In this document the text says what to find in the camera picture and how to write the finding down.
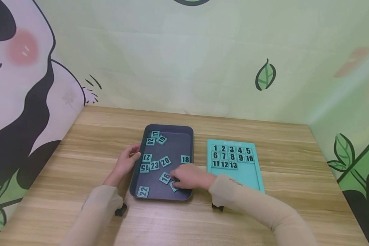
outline black cushion foot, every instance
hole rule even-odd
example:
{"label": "black cushion foot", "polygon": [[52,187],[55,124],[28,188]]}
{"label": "black cushion foot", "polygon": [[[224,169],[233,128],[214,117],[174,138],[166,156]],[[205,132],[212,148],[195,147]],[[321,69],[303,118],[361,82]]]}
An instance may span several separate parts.
{"label": "black cushion foot", "polygon": [[123,206],[115,211],[115,216],[122,217],[127,210],[127,205],[123,204]]}

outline teal puzzle board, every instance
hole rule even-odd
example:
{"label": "teal puzzle board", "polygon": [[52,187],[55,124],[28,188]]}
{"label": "teal puzzle board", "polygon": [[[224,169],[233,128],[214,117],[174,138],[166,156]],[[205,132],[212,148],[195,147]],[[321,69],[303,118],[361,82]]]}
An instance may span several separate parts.
{"label": "teal puzzle board", "polygon": [[207,171],[226,174],[245,186],[265,193],[253,143],[208,139]]}

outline teal number tile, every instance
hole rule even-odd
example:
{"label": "teal number tile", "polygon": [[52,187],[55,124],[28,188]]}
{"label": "teal number tile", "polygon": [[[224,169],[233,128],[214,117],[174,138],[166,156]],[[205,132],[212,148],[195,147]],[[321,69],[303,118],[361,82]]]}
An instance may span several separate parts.
{"label": "teal number tile", "polygon": [[243,150],[243,148],[242,148],[242,147],[237,147],[237,148],[236,148],[236,152],[237,152],[238,154],[244,154],[244,153],[245,153],[245,151]]}
{"label": "teal number tile", "polygon": [[139,169],[140,173],[149,173],[150,170],[150,163],[142,163]]}
{"label": "teal number tile", "polygon": [[238,170],[238,163],[236,161],[230,161],[229,166],[230,169]]}
{"label": "teal number tile", "polygon": [[180,163],[181,164],[190,163],[190,156],[188,156],[188,155],[181,155],[180,156]]}
{"label": "teal number tile", "polygon": [[152,131],[150,137],[158,138],[160,136],[160,131]]}
{"label": "teal number tile", "polygon": [[226,160],[220,160],[220,165],[221,165],[221,168],[224,168],[224,169],[230,168],[229,163]]}
{"label": "teal number tile", "polygon": [[176,187],[174,187],[174,186],[172,186],[172,184],[173,183],[175,183],[175,181],[173,180],[173,181],[171,181],[170,183],[169,183],[169,186],[171,186],[171,189],[172,189],[172,191],[173,192],[176,192],[177,190],[179,190],[178,188],[176,188]]}
{"label": "teal number tile", "polygon": [[228,152],[228,147],[226,145],[220,145],[220,152]]}
{"label": "teal number tile", "polygon": [[164,156],[163,158],[160,159],[160,163],[162,167],[166,167],[169,164],[171,164],[171,160],[168,158],[168,156]]}
{"label": "teal number tile", "polygon": [[159,170],[160,169],[160,162],[159,161],[152,161],[150,163],[150,170],[154,171],[154,170]]}
{"label": "teal number tile", "polygon": [[154,139],[153,137],[148,137],[146,139],[146,145],[154,145],[155,141],[156,141],[156,139]]}
{"label": "teal number tile", "polygon": [[151,162],[152,161],[152,154],[143,154],[142,162]]}
{"label": "teal number tile", "polygon": [[242,154],[236,154],[236,160],[238,162],[245,162],[245,155]]}
{"label": "teal number tile", "polygon": [[251,148],[245,148],[245,155],[253,155]]}
{"label": "teal number tile", "polygon": [[220,168],[220,160],[212,160],[211,166],[214,168]]}
{"label": "teal number tile", "polygon": [[228,153],[228,160],[236,161],[236,154],[235,153]]}
{"label": "teal number tile", "polygon": [[156,142],[158,142],[161,145],[163,145],[166,141],[167,141],[167,138],[164,137],[163,135],[160,135],[160,137],[156,139]]}
{"label": "teal number tile", "polygon": [[146,186],[140,186],[138,189],[138,194],[136,196],[138,197],[148,197],[149,194],[149,187]]}
{"label": "teal number tile", "polygon": [[211,150],[212,151],[219,151],[220,150],[220,147],[218,145],[212,145],[211,146]]}
{"label": "teal number tile", "polygon": [[254,163],[254,157],[252,155],[246,155],[245,161],[249,163]]}
{"label": "teal number tile", "polygon": [[228,160],[228,155],[229,155],[229,153],[222,152],[222,153],[220,153],[220,159],[222,159],[222,160]]}
{"label": "teal number tile", "polygon": [[213,159],[220,159],[219,152],[212,152],[212,153],[211,153],[211,157],[212,157]]}
{"label": "teal number tile", "polygon": [[161,174],[161,177],[159,178],[159,180],[167,185],[169,183],[169,181],[171,180],[171,175],[164,172],[164,173]]}
{"label": "teal number tile", "polygon": [[234,146],[228,146],[228,152],[229,153],[236,153],[235,147]]}

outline cartoon mural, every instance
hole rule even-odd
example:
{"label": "cartoon mural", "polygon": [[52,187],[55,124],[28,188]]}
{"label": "cartoon mural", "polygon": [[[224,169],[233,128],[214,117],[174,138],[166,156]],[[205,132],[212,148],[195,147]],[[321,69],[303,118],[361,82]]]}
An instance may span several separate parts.
{"label": "cartoon mural", "polygon": [[0,231],[6,208],[22,200],[84,104],[97,101],[51,58],[54,48],[33,0],[0,0]]}
{"label": "cartoon mural", "polygon": [[369,242],[369,145],[356,157],[350,140],[338,134],[334,153],[337,160],[328,165],[342,173],[338,184]]}
{"label": "cartoon mural", "polygon": [[187,6],[198,6],[208,2],[209,0],[175,0],[175,1]]}
{"label": "cartoon mural", "polygon": [[273,81],[276,78],[276,69],[275,67],[269,63],[269,59],[266,60],[266,63],[259,70],[256,76],[256,88],[259,91],[266,90],[269,86],[272,85]]}

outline beige sleeve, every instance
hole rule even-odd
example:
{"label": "beige sleeve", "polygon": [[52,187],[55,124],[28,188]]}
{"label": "beige sleeve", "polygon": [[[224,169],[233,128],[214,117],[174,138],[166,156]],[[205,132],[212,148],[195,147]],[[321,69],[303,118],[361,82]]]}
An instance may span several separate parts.
{"label": "beige sleeve", "polygon": [[220,174],[209,189],[213,204],[251,215],[275,235],[277,246],[316,246],[312,231],[289,205]]}
{"label": "beige sleeve", "polygon": [[95,246],[123,199],[118,189],[99,186],[87,198],[78,219],[63,239],[61,246]]}

